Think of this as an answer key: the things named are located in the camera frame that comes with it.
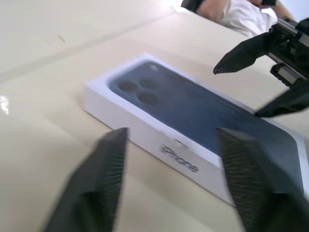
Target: person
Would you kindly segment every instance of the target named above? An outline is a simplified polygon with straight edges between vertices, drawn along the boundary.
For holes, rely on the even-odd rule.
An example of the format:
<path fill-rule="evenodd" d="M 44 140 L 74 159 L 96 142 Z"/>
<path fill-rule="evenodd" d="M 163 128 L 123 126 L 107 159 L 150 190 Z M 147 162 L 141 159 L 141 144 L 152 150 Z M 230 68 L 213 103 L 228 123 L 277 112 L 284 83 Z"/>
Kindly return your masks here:
<path fill-rule="evenodd" d="M 276 6 L 264 6 L 263 0 L 203 0 L 196 13 L 227 28 L 238 31 L 247 37 L 254 37 L 269 31 L 278 18 L 287 16 L 294 20 L 287 8 L 278 2 Z M 271 8 L 277 17 L 262 12 Z"/>

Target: camera lens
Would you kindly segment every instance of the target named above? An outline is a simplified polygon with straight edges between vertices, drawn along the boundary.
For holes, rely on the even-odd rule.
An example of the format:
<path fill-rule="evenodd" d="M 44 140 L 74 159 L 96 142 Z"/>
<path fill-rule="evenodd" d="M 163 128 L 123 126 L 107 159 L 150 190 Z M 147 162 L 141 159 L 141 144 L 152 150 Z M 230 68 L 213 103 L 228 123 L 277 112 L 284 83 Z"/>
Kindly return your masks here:
<path fill-rule="evenodd" d="M 140 80 L 140 86 L 144 88 L 155 89 L 159 87 L 159 84 L 150 79 L 142 79 Z"/>
<path fill-rule="evenodd" d="M 159 99 L 152 93 L 140 93 L 138 100 L 144 104 L 155 105 L 159 102 Z"/>
<path fill-rule="evenodd" d="M 130 81 L 122 81 L 118 84 L 118 87 L 123 92 L 134 92 L 137 89 L 136 84 Z"/>

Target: smartphone image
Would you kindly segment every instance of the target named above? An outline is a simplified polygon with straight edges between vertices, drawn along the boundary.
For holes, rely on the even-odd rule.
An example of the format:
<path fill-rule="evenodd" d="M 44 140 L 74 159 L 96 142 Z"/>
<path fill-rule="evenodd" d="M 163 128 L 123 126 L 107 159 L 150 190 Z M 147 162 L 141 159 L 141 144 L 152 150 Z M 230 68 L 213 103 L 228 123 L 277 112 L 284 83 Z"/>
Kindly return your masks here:
<path fill-rule="evenodd" d="M 275 161 L 288 163 L 301 181 L 297 144 L 289 133 L 158 63 L 142 63 L 114 78 L 109 88 L 218 155 L 217 128 L 246 133 Z"/>

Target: white shirt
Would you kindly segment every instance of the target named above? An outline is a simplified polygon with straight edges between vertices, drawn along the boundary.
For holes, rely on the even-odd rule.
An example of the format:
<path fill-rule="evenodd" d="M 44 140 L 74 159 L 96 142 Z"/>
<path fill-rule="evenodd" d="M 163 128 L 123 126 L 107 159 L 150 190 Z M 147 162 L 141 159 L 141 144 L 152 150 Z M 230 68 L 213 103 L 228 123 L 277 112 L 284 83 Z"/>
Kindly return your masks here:
<path fill-rule="evenodd" d="M 277 20 L 247 0 L 230 0 L 219 24 L 247 37 L 254 37 L 269 31 Z"/>

